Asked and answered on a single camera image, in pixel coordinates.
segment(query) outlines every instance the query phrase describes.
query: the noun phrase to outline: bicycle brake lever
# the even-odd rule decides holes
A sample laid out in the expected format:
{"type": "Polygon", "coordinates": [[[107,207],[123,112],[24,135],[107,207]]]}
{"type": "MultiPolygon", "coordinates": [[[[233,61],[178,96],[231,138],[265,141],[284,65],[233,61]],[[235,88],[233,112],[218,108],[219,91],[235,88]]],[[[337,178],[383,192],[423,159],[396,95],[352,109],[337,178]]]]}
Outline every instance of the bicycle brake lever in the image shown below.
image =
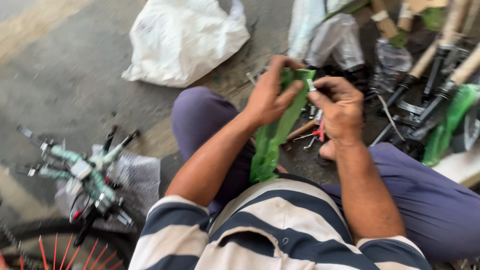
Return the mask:
{"type": "Polygon", "coordinates": [[[22,125],[17,126],[17,131],[28,137],[30,142],[35,146],[42,147],[44,143],[49,145],[53,144],[53,140],[42,140],[37,134],[22,125]]]}
{"type": "Polygon", "coordinates": [[[3,166],[9,168],[10,170],[16,173],[25,174],[28,176],[37,175],[40,169],[42,168],[42,165],[40,164],[29,167],[29,166],[17,164],[15,162],[9,162],[6,160],[0,160],[0,164],[2,164],[3,166]]]}

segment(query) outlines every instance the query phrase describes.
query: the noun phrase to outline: hand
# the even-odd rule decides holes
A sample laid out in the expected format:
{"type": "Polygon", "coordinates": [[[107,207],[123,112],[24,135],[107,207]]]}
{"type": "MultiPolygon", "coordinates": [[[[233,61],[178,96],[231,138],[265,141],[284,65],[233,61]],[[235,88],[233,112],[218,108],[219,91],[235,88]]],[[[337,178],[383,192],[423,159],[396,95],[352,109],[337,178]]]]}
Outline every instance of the hand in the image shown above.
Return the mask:
{"type": "Polygon", "coordinates": [[[242,113],[247,115],[257,127],[279,119],[297,96],[297,93],[303,88],[302,81],[294,81],[280,94],[280,74],[285,67],[294,70],[304,68],[303,65],[290,57],[275,55],[270,61],[268,71],[260,77],[248,99],[247,107],[242,113]]]}
{"type": "Polygon", "coordinates": [[[324,77],[313,86],[328,90],[327,94],[308,93],[310,101],[324,111],[328,137],[339,143],[361,142],[363,94],[343,77],[324,77]]]}

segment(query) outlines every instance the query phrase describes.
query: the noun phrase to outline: purple pants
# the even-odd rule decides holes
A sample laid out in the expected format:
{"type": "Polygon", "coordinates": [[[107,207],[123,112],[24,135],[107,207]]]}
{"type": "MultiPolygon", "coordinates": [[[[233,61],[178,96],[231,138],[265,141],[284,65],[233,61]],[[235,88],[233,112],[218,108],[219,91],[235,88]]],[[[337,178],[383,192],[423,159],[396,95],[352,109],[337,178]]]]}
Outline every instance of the purple pants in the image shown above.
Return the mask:
{"type": "MultiPolygon", "coordinates": [[[[199,86],[183,91],[173,106],[172,126],[184,160],[238,112],[223,97],[199,86]]],[[[391,144],[370,147],[375,166],[402,216],[407,237],[429,262],[480,256],[480,196],[402,153],[391,144]]],[[[211,212],[220,211],[250,187],[255,149],[248,142],[233,162],[211,212]]],[[[339,184],[322,188],[342,209],[339,184]]]]}

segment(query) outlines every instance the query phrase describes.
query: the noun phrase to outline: wooden handle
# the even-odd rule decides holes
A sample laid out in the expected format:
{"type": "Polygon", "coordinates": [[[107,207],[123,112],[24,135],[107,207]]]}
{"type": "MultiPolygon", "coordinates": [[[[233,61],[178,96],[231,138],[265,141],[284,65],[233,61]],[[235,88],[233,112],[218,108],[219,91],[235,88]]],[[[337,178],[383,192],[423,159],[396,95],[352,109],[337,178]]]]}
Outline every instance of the wooden handle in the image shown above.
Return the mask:
{"type": "Polygon", "coordinates": [[[291,141],[295,139],[296,137],[302,135],[303,133],[311,130],[317,123],[316,119],[308,121],[306,124],[301,126],[300,128],[292,131],[288,136],[287,136],[287,141],[291,141]]]}
{"type": "Polygon", "coordinates": [[[450,46],[455,40],[455,33],[458,31],[460,24],[463,21],[463,14],[465,13],[465,7],[467,0],[453,0],[450,12],[445,20],[442,39],[440,40],[440,46],[450,46]]]}
{"type": "Polygon", "coordinates": [[[434,40],[432,44],[427,48],[427,50],[422,54],[420,59],[415,63],[415,66],[410,71],[410,75],[414,76],[415,78],[420,78],[423,74],[425,69],[428,67],[430,62],[432,61],[433,57],[435,56],[435,52],[437,51],[438,40],[434,40]]]}
{"type": "Polygon", "coordinates": [[[387,10],[387,7],[385,6],[385,3],[383,0],[372,0],[372,9],[374,13],[378,13],[383,10],[387,10]]]}
{"type": "Polygon", "coordinates": [[[472,25],[475,22],[475,19],[477,18],[479,7],[480,7],[480,0],[473,0],[472,4],[468,8],[468,15],[465,20],[465,23],[463,24],[463,29],[462,29],[463,35],[468,36],[468,34],[470,33],[470,29],[472,28],[472,25]]]}
{"type": "Polygon", "coordinates": [[[453,72],[450,79],[459,86],[475,72],[478,66],[480,66],[480,43],[477,44],[468,58],[453,72]]]}

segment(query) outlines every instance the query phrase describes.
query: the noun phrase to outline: bicycle wheel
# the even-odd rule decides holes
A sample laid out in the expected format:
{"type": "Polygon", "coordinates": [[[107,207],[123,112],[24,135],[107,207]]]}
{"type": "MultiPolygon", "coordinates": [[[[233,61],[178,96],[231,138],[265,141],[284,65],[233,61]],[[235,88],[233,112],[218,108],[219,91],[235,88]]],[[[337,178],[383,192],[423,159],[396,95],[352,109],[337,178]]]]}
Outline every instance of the bicycle wheel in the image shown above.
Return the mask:
{"type": "MultiPolygon", "coordinates": [[[[74,247],[76,234],[82,226],[68,219],[34,221],[7,230],[25,256],[24,269],[62,270],[126,270],[135,249],[134,234],[114,233],[92,228],[80,247],[74,247]],[[27,267],[25,259],[30,260],[27,267]]],[[[0,236],[0,251],[12,270],[20,268],[20,253],[5,232],[0,236]]]]}

